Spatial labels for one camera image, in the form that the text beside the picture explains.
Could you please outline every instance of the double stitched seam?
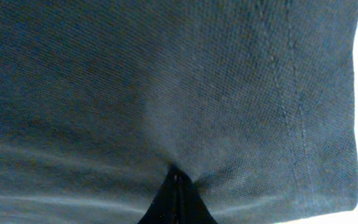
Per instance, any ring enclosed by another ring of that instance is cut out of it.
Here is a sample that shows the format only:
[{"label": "double stitched seam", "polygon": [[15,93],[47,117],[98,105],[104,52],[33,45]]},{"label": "double stitched seam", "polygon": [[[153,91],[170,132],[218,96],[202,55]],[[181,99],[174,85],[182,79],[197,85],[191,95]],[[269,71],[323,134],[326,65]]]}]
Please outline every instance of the double stitched seam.
[{"label": "double stitched seam", "polygon": [[[270,50],[270,48],[272,47],[272,45],[270,44],[269,39],[268,39],[268,35],[267,35],[267,22],[266,22],[266,20],[264,19],[264,13],[263,13],[263,10],[262,10],[262,3],[261,3],[260,1],[258,1],[257,8],[259,9],[260,20],[262,21],[263,26],[264,26],[263,33],[264,33],[264,36],[265,36],[265,41],[266,41],[266,43],[267,43],[268,50]],[[285,109],[284,95],[283,95],[283,92],[280,91],[280,85],[278,84],[278,77],[277,77],[277,73],[276,73],[276,69],[275,69],[276,58],[274,57],[274,55],[270,55],[270,60],[272,61],[272,65],[273,65],[272,67],[273,67],[274,82],[275,82],[275,85],[276,85],[278,94],[279,94],[280,99],[281,99],[281,102],[282,102],[282,103],[281,103],[281,108],[282,108],[282,110],[283,110],[283,115],[284,115],[284,119],[285,119],[285,126],[286,126],[286,129],[287,129],[287,134],[288,134],[288,137],[291,139],[290,126],[289,126],[288,116],[287,116],[287,110]],[[297,161],[296,158],[295,158],[295,153],[294,153],[292,147],[289,146],[288,148],[289,148],[289,150],[290,150],[291,157],[292,157],[292,160],[293,160],[293,169],[292,169],[292,171],[293,171],[294,178],[295,178],[296,191],[298,192],[299,200],[300,200],[300,203],[301,203],[301,210],[302,210],[302,212],[303,212],[303,215],[306,216],[305,203],[303,202],[303,198],[302,198],[302,196],[300,195],[299,177],[298,177],[298,174],[296,173],[296,163],[297,163],[298,161]]]},{"label": "double stitched seam", "polygon": [[300,98],[300,93],[298,92],[298,88],[297,88],[297,73],[298,73],[298,70],[296,68],[296,65],[295,65],[295,42],[293,41],[293,37],[292,37],[292,26],[291,26],[291,23],[290,23],[290,20],[288,18],[289,16],[289,13],[290,13],[290,0],[286,0],[286,13],[285,13],[285,19],[287,20],[287,24],[288,24],[288,45],[289,45],[289,50],[290,50],[290,53],[291,53],[291,60],[290,60],[290,63],[292,65],[292,70],[293,70],[293,78],[294,78],[294,84],[295,84],[295,95],[298,96],[297,97],[297,100],[298,100],[298,110],[299,110],[299,114],[300,114],[300,121],[301,121],[301,128],[302,128],[302,133],[301,133],[301,136],[302,136],[302,144],[303,144],[303,150],[304,150],[304,153],[305,153],[305,160],[306,160],[306,167],[307,167],[307,171],[308,171],[308,182],[310,183],[309,184],[309,187],[310,187],[310,193],[311,193],[311,199],[312,199],[312,209],[313,209],[313,214],[316,212],[315,210],[315,206],[316,206],[316,199],[315,199],[315,196],[314,196],[314,187],[313,187],[313,184],[312,184],[312,181],[311,181],[311,175],[310,175],[310,161],[308,159],[309,157],[309,152],[308,152],[308,148],[306,146],[306,129],[305,129],[305,120],[303,118],[303,111],[302,111],[302,105],[301,105],[301,98]]}]

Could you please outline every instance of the black pointed object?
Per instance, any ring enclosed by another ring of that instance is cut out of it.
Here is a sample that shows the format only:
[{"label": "black pointed object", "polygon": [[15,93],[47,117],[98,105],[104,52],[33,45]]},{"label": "black pointed object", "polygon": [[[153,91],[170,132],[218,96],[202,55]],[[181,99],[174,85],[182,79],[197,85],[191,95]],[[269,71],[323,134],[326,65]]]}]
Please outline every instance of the black pointed object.
[{"label": "black pointed object", "polygon": [[138,224],[218,224],[208,212],[196,186],[171,166],[151,206]]}]

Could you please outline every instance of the garment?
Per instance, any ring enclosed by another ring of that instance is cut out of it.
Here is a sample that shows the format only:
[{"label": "garment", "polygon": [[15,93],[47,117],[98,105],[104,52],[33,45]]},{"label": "garment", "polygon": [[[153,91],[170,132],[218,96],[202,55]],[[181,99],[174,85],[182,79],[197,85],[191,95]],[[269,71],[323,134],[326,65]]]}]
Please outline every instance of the garment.
[{"label": "garment", "polygon": [[0,1],[0,223],[219,224],[358,202],[358,0]]}]

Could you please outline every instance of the stitching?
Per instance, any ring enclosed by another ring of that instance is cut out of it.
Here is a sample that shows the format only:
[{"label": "stitching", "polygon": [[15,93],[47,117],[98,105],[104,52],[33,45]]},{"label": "stitching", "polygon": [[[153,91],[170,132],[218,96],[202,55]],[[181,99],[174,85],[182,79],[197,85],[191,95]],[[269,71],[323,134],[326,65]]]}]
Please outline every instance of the stitching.
[{"label": "stitching", "polygon": [[295,84],[295,95],[298,96],[297,100],[298,100],[298,109],[300,112],[300,120],[301,120],[301,128],[302,128],[302,144],[303,144],[303,150],[305,152],[305,160],[306,160],[306,167],[308,169],[308,182],[310,183],[310,192],[311,192],[311,199],[312,199],[312,209],[313,209],[313,213],[315,213],[316,209],[316,199],[314,196],[314,187],[312,181],[311,181],[311,176],[310,176],[310,161],[308,160],[308,155],[309,155],[309,150],[308,147],[306,145],[306,129],[305,129],[305,119],[303,118],[303,111],[302,111],[302,105],[301,105],[301,97],[300,94],[298,92],[298,89],[296,87],[296,78],[297,78],[297,73],[298,73],[298,69],[295,65],[295,42],[292,42],[292,45],[290,44],[291,41],[293,40],[292,37],[292,26],[290,23],[290,20],[288,18],[288,15],[290,13],[290,6],[291,6],[291,1],[286,1],[286,13],[285,13],[285,19],[287,20],[287,24],[288,24],[288,45],[289,45],[289,49],[290,49],[290,53],[291,53],[291,64],[292,64],[292,69],[293,69],[293,76],[294,76],[294,84]]},{"label": "stitching", "polygon": [[[266,20],[264,19],[264,13],[263,13],[263,10],[262,10],[262,6],[261,4],[263,4],[261,1],[263,0],[259,0],[257,2],[257,8],[259,9],[259,16],[260,16],[260,19],[264,25],[264,36],[265,36],[265,41],[267,42],[267,46],[268,46],[268,50],[271,48],[271,44],[268,40],[268,35],[267,35],[267,22]],[[275,86],[277,88],[277,91],[278,91],[278,94],[280,96],[280,99],[281,99],[281,107],[282,107],[282,110],[283,110],[283,115],[284,115],[284,119],[285,119],[285,126],[287,128],[287,134],[288,134],[288,137],[291,138],[291,134],[290,134],[290,127],[289,127],[289,122],[288,122],[288,116],[287,116],[287,110],[285,109],[285,102],[284,102],[284,96],[283,96],[283,92],[280,91],[280,85],[278,84],[278,77],[277,77],[277,73],[276,73],[276,69],[275,69],[275,57],[274,55],[270,54],[270,60],[273,62],[272,65],[273,65],[273,75],[274,75],[274,82],[275,82]],[[305,203],[303,201],[303,198],[302,196],[300,195],[300,185],[299,185],[299,177],[297,176],[297,173],[296,173],[296,164],[297,164],[297,160],[295,158],[295,154],[294,154],[294,151],[292,149],[291,146],[288,147],[290,152],[291,152],[291,157],[292,157],[292,160],[293,160],[293,175],[294,175],[294,178],[295,178],[295,183],[296,183],[296,191],[298,192],[298,195],[299,195],[299,200],[300,200],[300,203],[301,203],[301,209],[302,209],[302,212],[303,212],[303,215],[306,216],[306,212],[305,212]]]}]

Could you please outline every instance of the gray cloth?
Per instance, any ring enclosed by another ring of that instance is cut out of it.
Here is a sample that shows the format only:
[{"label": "gray cloth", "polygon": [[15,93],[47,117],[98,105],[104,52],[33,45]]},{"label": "gray cloth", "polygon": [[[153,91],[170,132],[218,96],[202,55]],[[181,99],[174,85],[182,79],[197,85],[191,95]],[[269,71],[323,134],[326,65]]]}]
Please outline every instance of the gray cloth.
[{"label": "gray cloth", "polygon": [[175,164],[219,224],[358,201],[358,0],[0,0],[0,223],[137,223]]}]

